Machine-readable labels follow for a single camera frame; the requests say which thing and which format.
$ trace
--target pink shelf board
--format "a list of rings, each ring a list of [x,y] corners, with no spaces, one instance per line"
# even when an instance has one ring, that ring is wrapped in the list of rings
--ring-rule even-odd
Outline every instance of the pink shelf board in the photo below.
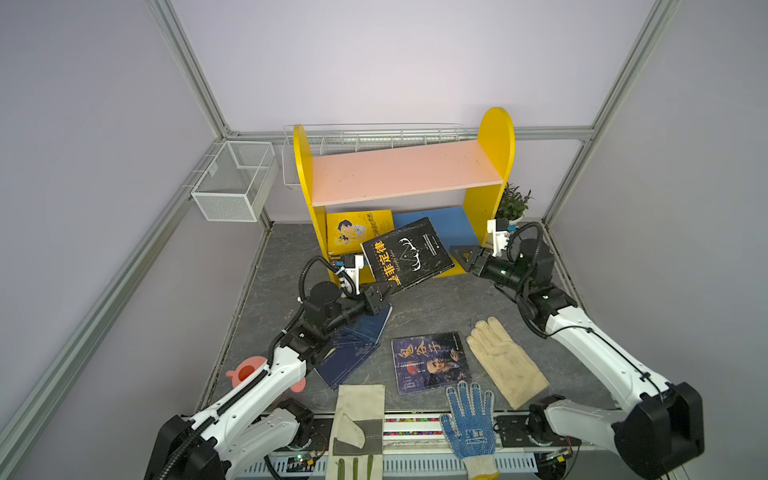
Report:
[[[503,183],[477,140],[313,158],[312,205]]]

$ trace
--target book cover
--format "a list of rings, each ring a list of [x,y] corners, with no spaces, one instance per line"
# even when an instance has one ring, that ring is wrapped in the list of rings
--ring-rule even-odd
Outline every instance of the book cover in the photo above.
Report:
[[[453,268],[453,260],[440,243],[429,218],[363,242],[362,252],[378,282],[394,280],[398,290]]]
[[[331,390],[336,390],[378,348],[377,343],[331,350],[315,371]]]
[[[392,356],[400,395],[472,380],[458,332],[394,339]]]
[[[345,326],[342,329],[339,329],[337,336],[341,338],[352,337],[367,343],[378,343],[390,313],[392,313],[392,305],[387,304],[381,309],[378,315],[364,315],[357,321],[357,323],[355,323],[355,325]]]
[[[327,214],[328,254],[359,253],[360,245],[395,229],[391,210]]]
[[[333,338],[331,339],[331,342],[333,343],[333,348],[335,349],[340,349],[340,348],[349,347],[349,346],[373,345],[373,343],[363,339],[359,339],[354,335],[338,333],[338,332],[336,333],[336,335],[333,336]]]
[[[424,217],[429,218],[429,221],[432,222],[437,237],[447,250],[456,245],[479,245],[464,207],[435,208],[420,212],[392,214],[392,221],[395,223],[395,228],[400,228]]]

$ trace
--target potted plant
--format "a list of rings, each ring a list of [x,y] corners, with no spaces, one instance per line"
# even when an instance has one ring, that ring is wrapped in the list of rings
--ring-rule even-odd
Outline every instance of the potted plant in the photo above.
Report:
[[[514,225],[523,216],[523,213],[528,209],[528,201],[531,197],[531,191],[528,194],[523,195],[518,190],[519,186],[507,184],[504,187],[504,194],[502,195],[502,201],[498,203],[498,210],[496,210],[496,219],[505,218],[509,220],[510,225]]]

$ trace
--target wire rack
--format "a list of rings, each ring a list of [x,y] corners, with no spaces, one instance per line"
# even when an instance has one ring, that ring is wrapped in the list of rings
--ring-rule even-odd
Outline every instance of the wire rack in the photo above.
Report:
[[[277,170],[270,142],[225,141],[192,197],[210,221],[257,222]]]
[[[415,147],[457,141],[458,124],[359,124],[304,125],[314,157],[358,151]],[[299,189],[299,173],[293,153],[293,125],[283,127],[283,183]]]

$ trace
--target blue dotted glove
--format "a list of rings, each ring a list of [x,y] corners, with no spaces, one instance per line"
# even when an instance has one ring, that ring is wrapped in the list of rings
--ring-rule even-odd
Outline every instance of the blue dotted glove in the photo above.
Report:
[[[453,415],[440,415],[445,438],[473,480],[490,480],[500,474],[493,459],[496,436],[493,432],[493,392],[482,395],[480,385],[461,381],[445,390]]]

